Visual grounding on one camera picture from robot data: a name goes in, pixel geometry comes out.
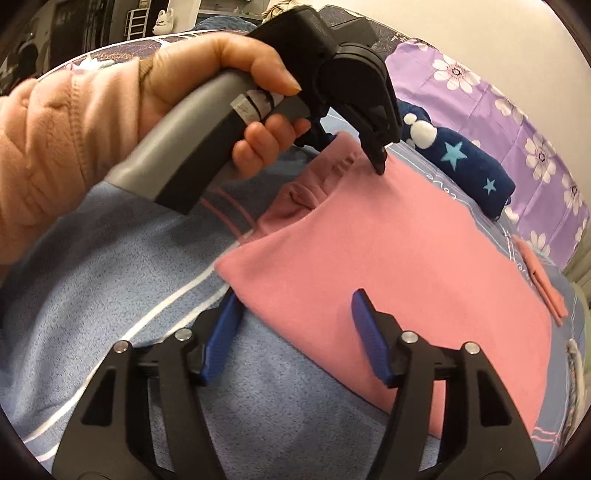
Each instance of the blue gripper pad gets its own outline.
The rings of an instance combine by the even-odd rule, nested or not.
[[[244,305],[234,292],[229,297],[224,297],[217,309],[217,323],[205,345],[205,360],[201,370],[201,378],[205,385],[209,385],[209,382],[223,372],[232,340],[244,314]]]
[[[375,309],[369,303],[363,290],[357,290],[353,293],[351,312],[374,375],[386,386],[390,385],[394,373],[390,367],[388,344],[375,322]]]

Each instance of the pink stripe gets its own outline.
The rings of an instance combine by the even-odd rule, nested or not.
[[[232,196],[230,196],[230,194],[228,192],[226,192],[225,190],[222,190],[222,189],[217,189],[216,193],[221,195],[228,202],[230,202],[232,205],[234,205],[234,208],[242,214],[242,216],[246,219],[246,221],[249,223],[249,225],[251,226],[251,228],[253,230],[256,228],[256,222],[251,217],[251,214],[248,213],[246,211],[246,209],[242,205],[240,205]]]
[[[547,432],[545,430],[542,430],[540,427],[534,427],[534,431],[538,430],[538,432],[542,432],[545,433],[546,435],[556,435],[557,432]]]
[[[556,440],[553,440],[553,439],[541,439],[537,435],[532,435],[530,438],[532,440],[538,440],[539,442],[544,442],[544,443],[556,443]]]
[[[241,244],[244,243],[245,240],[244,240],[244,237],[242,236],[242,234],[240,233],[240,230],[238,229],[238,227],[236,227],[236,225],[234,225],[232,223],[232,221],[226,215],[224,215],[222,212],[220,212],[217,208],[215,208],[207,200],[201,199],[200,202],[203,204],[204,207],[210,209],[215,215],[217,215],[219,217],[219,219],[222,222],[224,222],[226,224],[226,226],[230,229],[232,234],[236,237],[236,239]]]

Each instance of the fingernail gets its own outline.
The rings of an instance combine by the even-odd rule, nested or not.
[[[287,70],[284,70],[283,77],[285,79],[285,82],[290,87],[292,87],[294,90],[296,90],[296,92],[301,92],[300,84],[298,83],[296,78],[291,73],[289,73]]]

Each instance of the white paw print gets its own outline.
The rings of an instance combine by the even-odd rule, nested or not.
[[[407,144],[413,148],[431,147],[437,138],[437,128],[425,120],[417,120],[414,113],[404,115],[404,123],[410,125],[410,138],[406,140]]]

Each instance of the purple floral fabric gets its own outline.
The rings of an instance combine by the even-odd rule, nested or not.
[[[386,59],[396,95],[423,107],[497,159],[517,188],[505,214],[519,234],[563,269],[589,207],[569,169],[514,103],[475,72],[417,39]]]

